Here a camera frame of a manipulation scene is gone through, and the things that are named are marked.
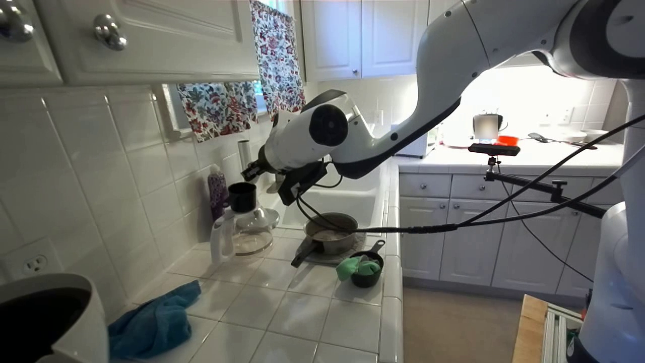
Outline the grey trivet mat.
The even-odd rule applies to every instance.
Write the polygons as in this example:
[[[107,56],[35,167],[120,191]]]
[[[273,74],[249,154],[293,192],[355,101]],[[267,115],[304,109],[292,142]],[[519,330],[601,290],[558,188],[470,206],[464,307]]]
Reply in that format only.
[[[317,232],[314,237],[307,236],[302,241],[292,260],[292,266],[309,263],[336,267],[346,258],[363,251],[365,243],[365,233]]]

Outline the grey metal saucepan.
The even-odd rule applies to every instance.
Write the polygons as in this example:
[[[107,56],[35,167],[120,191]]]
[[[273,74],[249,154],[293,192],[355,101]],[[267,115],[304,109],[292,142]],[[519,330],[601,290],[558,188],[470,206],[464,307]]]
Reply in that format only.
[[[306,260],[328,262],[347,253],[355,245],[357,228],[355,218],[340,212],[327,212],[321,217],[313,217],[303,227],[305,237],[291,266],[300,267]]]

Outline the green cloth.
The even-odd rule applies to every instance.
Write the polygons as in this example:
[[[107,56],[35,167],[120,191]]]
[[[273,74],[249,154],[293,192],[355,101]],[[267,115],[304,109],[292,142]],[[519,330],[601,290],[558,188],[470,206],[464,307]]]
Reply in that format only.
[[[377,260],[367,255],[360,255],[344,259],[336,267],[336,274],[339,281],[345,282],[352,276],[359,278],[373,277],[380,273],[381,270],[382,267]]]

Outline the white toaster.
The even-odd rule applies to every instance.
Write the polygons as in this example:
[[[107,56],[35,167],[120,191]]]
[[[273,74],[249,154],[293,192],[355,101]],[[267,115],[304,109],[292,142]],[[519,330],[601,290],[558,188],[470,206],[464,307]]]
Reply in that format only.
[[[437,143],[437,128],[433,128],[421,137],[417,138],[414,142],[410,143],[400,151],[396,152],[396,156],[403,158],[419,158],[422,159],[435,149]]]

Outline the white cabinet door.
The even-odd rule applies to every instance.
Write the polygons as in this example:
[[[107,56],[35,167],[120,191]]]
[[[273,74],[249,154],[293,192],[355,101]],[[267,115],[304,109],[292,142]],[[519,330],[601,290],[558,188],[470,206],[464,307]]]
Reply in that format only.
[[[249,0],[35,0],[66,84],[253,81],[259,77]],[[94,37],[109,14],[123,51]]]

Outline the purple soap bottle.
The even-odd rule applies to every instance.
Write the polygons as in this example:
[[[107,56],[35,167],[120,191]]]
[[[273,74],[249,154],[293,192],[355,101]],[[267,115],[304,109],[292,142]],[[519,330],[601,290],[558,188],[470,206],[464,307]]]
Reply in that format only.
[[[224,172],[216,164],[209,167],[207,175],[207,188],[209,196],[209,205],[212,219],[216,221],[224,214],[224,209],[228,206],[228,189]]]

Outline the white bottle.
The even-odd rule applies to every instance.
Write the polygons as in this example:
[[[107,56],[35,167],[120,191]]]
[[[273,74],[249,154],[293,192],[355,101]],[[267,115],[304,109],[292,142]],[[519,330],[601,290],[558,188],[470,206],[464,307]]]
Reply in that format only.
[[[240,168],[242,171],[244,171],[253,161],[250,140],[240,140],[239,142],[237,142],[237,147],[240,159]]]

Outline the white kettle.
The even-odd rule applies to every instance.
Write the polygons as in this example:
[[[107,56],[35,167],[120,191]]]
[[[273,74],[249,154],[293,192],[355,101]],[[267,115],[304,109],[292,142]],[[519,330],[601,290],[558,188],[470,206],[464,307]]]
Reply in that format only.
[[[508,127],[508,122],[498,113],[481,113],[472,119],[474,140],[478,143],[493,144],[499,133]]]

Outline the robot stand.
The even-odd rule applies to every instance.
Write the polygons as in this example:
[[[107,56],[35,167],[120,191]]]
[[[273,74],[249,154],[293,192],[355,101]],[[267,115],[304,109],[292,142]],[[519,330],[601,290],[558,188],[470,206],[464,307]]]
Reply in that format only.
[[[511,362],[567,363],[567,349],[585,314],[525,294]]]

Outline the white wall socket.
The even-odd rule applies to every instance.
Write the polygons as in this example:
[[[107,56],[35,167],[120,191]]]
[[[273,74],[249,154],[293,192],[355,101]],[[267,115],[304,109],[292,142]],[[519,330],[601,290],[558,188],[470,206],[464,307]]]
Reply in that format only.
[[[62,271],[63,266],[48,237],[0,256],[0,284]]]

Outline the white lower cabinets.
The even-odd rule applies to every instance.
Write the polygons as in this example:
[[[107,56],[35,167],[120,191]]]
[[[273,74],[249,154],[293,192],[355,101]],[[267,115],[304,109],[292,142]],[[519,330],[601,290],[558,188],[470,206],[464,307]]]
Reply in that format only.
[[[459,223],[518,190],[481,175],[401,173],[400,223]],[[600,227],[600,218],[564,208],[505,224],[403,234],[403,275],[582,298],[592,287]]]

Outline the white coffee maker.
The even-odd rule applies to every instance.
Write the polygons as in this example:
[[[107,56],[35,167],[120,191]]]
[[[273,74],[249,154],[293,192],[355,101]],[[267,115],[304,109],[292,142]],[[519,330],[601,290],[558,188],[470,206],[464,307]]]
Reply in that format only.
[[[88,278],[42,274],[0,285],[0,363],[109,363],[105,312]]]

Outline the white sink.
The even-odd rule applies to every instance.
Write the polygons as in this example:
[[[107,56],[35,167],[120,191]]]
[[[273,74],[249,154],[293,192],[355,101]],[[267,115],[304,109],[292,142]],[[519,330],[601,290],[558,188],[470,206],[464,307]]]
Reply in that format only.
[[[303,199],[317,212],[340,212],[352,216],[361,228],[382,227],[387,211],[389,172],[381,165],[360,179],[340,177],[332,164],[327,174],[310,188]]]

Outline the black measuring cup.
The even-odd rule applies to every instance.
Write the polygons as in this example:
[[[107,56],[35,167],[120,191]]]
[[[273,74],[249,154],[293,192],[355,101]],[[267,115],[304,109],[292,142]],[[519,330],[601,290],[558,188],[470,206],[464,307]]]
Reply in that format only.
[[[381,267],[382,267],[382,270],[380,271],[380,273],[378,273],[376,276],[373,276],[373,277],[359,278],[357,276],[352,276],[352,278],[350,278],[350,280],[352,281],[353,285],[355,285],[356,287],[360,287],[360,288],[371,288],[374,285],[376,285],[376,283],[380,279],[381,273],[383,272],[384,265],[385,265],[384,258],[381,257],[381,255],[379,254],[379,251],[384,246],[385,246],[385,240],[384,239],[379,239],[378,241],[376,241],[374,243],[372,248],[370,248],[369,250],[357,251],[356,253],[354,253],[354,254],[352,254],[350,256],[350,257],[357,257],[357,256],[360,256],[360,255],[367,255],[367,256],[377,260],[380,263]]]

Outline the silver cabinet knob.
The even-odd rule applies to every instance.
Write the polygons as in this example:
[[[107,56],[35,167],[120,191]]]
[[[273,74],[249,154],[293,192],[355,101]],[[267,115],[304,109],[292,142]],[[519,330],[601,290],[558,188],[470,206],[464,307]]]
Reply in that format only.
[[[0,37],[9,43],[27,43],[34,37],[34,26],[18,0],[0,0]]]
[[[110,50],[123,51],[127,46],[126,35],[123,34],[115,18],[109,14],[95,16],[94,37]]]

